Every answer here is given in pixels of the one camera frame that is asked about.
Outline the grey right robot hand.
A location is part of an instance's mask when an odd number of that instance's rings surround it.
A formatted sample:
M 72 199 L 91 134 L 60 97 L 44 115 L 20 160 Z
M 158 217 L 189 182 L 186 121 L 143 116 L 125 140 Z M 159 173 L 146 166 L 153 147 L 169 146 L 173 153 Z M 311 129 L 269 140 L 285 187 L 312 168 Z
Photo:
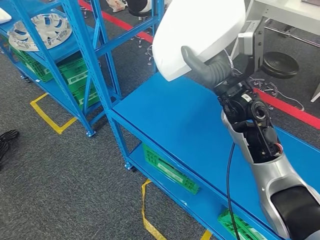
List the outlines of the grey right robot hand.
M 180 51 L 184 62 L 196 75 L 198 83 L 210 90 L 214 88 L 214 81 L 209 65 L 199 60 L 188 46 L 182 46 Z

